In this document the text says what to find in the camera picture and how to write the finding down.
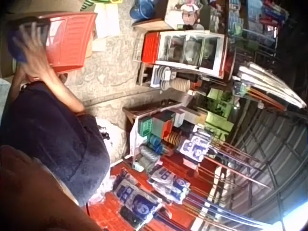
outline white plastic bag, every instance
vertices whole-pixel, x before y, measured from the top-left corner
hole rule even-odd
[[[105,201],[105,194],[112,190],[116,176],[110,176],[110,170],[102,181],[96,193],[89,199],[89,205],[100,204]]]

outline person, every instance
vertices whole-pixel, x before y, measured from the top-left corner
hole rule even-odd
[[[19,230],[40,230],[48,222],[98,230],[78,208],[110,167],[95,117],[49,65],[40,27],[33,23],[28,34],[21,25],[20,33],[14,42],[27,62],[13,77],[0,125],[0,213],[22,224]],[[20,90],[26,77],[36,81]]]

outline hand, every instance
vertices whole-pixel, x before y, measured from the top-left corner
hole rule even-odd
[[[45,48],[41,42],[41,27],[37,27],[36,23],[31,25],[31,35],[29,35],[25,27],[20,25],[20,32],[23,41],[13,38],[15,44],[20,47],[27,59],[26,63],[21,66],[30,79],[42,80],[49,77],[49,72],[53,71],[47,60]]]

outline display cabinet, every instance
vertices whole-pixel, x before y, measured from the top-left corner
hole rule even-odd
[[[208,30],[152,32],[145,36],[142,61],[223,79],[227,42]]]

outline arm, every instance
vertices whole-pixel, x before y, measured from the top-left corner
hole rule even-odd
[[[5,117],[5,114],[8,110],[8,108],[9,108],[10,104],[13,103],[17,99],[17,97],[19,95],[19,91],[20,91],[20,86],[21,86],[25,76],[26,75],[25,75],[24,71],[22,70],[22,68],[18,66],[17,70],[14,74],[14,77],[12,79],[12,83],[11,83],[11,87],[10,87],[8,96],[6,98],[1,122],[3,122],[3,120],[4,120],[3,118]]]
[[[26,32],[23,25],[20,26],[23,42],[13,38],[15,44],[25,53],[27,62],[22,63],[25,72],[31,77],[39,79],[47,85],[56,98],[64,103],[74,113],[84,111],[84,106],[77,97],[61,82],[54,70],[50,67],[46,50],[40,38],[40,27],[32,23],[31,33]]]
[[[82,102],[68,89],[51,69],[41,77],[55,97],[64,103],[72,112],[83,113],[85,108]]]

